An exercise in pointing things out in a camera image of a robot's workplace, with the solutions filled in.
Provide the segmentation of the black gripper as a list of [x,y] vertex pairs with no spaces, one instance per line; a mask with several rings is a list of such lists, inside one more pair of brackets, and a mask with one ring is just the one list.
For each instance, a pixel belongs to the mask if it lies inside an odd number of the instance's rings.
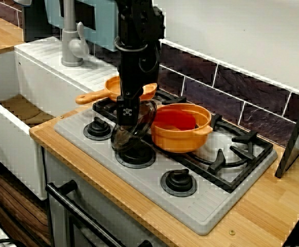
[[141,75],[137,71],[120,70],[122,93],[117,97],[117,124],[135,126],[138,122],[140,99],[142,95]]

